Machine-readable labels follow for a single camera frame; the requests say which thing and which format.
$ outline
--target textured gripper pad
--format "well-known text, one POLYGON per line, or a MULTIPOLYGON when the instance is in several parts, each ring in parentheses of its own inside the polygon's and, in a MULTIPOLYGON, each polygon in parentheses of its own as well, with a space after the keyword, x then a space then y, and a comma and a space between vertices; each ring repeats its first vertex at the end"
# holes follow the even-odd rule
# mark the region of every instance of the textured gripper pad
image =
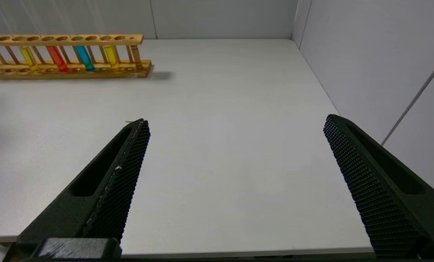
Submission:
POLYGON ((31 253, 49 238, 120 242, 149 136, 143 119, 125 126, 24 229, 16 241, 19 249, 31 253))
POLYGON ((329 115, 324 133, 375 255, 434 257, 434 232, 423 225, 434 211, 420 213, 433 204, 434 190, 351 121, 329 115))
POLYGON ((114 237, 120 243, 149 136, 148 122, 145 121, 133 135, 132 143, 110 178, 99 204, 84 229, 84 237, 114 237))

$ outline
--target test tube rack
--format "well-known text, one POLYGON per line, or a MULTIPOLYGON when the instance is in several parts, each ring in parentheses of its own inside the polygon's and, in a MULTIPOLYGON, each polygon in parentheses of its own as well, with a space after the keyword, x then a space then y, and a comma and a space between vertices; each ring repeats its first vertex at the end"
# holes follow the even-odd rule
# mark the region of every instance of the test tube rack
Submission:
POLYGON ((0 35, 0 47, 11 57, 0 51, 0 80, 146 78, 151 60, 140 58, 137 46, 142 40, 143 35, 0 35), (128 60, 120 60, 121 46, 128 60), (18 47, 25 61, 19 61, 11 47, 18 47), (46 47, 52 61, 45 61, 36 47, 46 47), (77 61, 66 48, 73 48, 77 61), (102 58, 95 58, 92 48, 99 48, 102 58))

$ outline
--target blue liquid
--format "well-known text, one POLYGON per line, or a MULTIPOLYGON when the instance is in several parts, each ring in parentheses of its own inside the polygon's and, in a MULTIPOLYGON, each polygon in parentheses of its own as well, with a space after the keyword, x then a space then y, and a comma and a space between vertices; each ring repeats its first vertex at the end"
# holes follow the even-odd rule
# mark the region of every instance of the blue liquid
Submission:
POLYGON ((76 46, 75 48, 78 54, 80 55, 81 61, 86 67, 86 71, 94 71, 94 65, 91 62, 91 59, 89 58, 86 48, 84 46, 76 46))

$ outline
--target white table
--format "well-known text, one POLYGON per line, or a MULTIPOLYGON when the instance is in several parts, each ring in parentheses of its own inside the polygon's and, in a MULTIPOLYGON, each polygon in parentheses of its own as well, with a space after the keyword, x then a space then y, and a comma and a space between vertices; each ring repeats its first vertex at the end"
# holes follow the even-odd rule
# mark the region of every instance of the white table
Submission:
POLYGON ((127 257, 371 251, 323 135, 336 113, 290 40, 145 40, 148 79, 0 82, 0 242, 126 125, 151 139, 127 257))

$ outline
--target wooden test tube rack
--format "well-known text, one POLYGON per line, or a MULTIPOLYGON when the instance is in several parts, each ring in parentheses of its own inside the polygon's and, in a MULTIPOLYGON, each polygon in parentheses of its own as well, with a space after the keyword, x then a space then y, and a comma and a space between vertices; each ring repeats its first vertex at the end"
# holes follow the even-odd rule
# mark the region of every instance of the wooden test tube rack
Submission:
POLYGON ((0 35, 0 47, 5 47, 11 59, 5 59, 0 51, 0 80, 11 79, 83 79, 83 78, 146 78, 151 69, 151 60, 141 60, 138 45, 141 45, 143 35, 0 35), (39 68, 31 70, 26 61, 19 61, 15 56, 17 47, 31 47, 34 60, 39 68), (57 47, 63 55, 68 71, 61 72, 52 60, 44 60, 37 46, 57 47), (77 60, 69 58, 66 48, 85 46, 88 50, 93 71, 87 71, 78 53, 77 60), (105 47, 114 48, 118 64, 109 62, 105 47), (117 48, 124 46, 128 60, 120 60, 117 48), (93 48, 99 48, 102 57, 95 58, 93 48))

